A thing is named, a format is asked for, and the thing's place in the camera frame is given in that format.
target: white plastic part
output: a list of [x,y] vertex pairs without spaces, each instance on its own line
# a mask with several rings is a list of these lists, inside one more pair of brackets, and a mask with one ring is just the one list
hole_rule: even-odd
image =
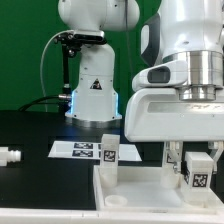
[[[180,187],[168,189],[161,186],[162,168],[155,167],[118,167],[118,184],[113,188],[104,188],[100,178],[100,167],[94,167],[94,192],[98,211],[119,212],[120,214],[135,213],[143,217],[146,213],[160,215],[161,222],[169,223],[166,218],[172,217],[173,223],[200,223],[207,219],[210,222],[222,223],[224,205],[221,200],[208,190],[208,200],[204,207],[191,206],[184,202]],[[127,200],[125,206],[111,206],[106,203],[108,197],[118,196]]]
[[[167,68],[170,71],[170,80],[167,83],[150,83],[148,73],[152,70]],[[176,60],[148,68],[139,72],[132,81],[132,89],[136,92],[147,87],[177,86],[185,83],[188,78],[188,63],[183,60]]]
[[[172,147],[176,152],[176,157],[172,154]],[[180,186],[181,174],[174,170],[174,165],[181,161],[183,151],[182,142],[165,142],[163,149],[163,161],[161,171],[161,185],[165,188],[178,188]]]
[[223,141],[223,102],[223,90],[212,102],[181,102],[172,88],[139,90],[128,102],[125,136],[133,142]]
[[220,0],[163,0],[161,15],[163,58],[180,52],[222,53]]
[[186,152],[187,173],[181,183],[184,201],[205,206],[209,200],[213,159],[205,152]]
[[109,207],[126,206],[128,203],[127,198],[120,195],[110,195],[105,198],[105,205]]
[[8,147],[0,147],[0,166],[7,166],[8,162],[21,161],[21,152],[9,151]]
[[101,145],[100,178],[105,188],[117,185],[119,135],[104,134]]

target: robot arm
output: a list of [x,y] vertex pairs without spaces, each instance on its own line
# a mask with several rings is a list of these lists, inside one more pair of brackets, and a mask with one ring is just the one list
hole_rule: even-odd
[[115,54],[104,30],[133,28],[139,18],[135,0],[59,0],[63,22],[81,52],[79,83],[72,93],[69,122],[84,127],[119,126],[118,94],[113,89]]
[[[74,30],[126,29],[126,0],[59,0],[61,19]],[[133,28],[139,18],[139,7],[135,0],[128,0],[127,25]]]

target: black table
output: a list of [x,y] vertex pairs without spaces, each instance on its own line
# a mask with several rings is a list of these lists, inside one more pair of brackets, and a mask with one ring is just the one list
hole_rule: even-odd
[[[130,144],[121,129],[88,129],[64,121],[57,113],[0,111],[0,146],[19,149],[24,160],[0,167],[0,207],[95,210],[93,166],[97,160],[49,159],[55,140],[101,142],[103,134],[119,134],[121,143]],[[185,150],[192,147],[188,143]],[[207,143],[198,143],[204,148]],[[136,144],[143,162],[120,165],[161,166],[163,143]],[[213,178],[214,191],[224,172]],[[223,193],[217,192],[223,200]]]

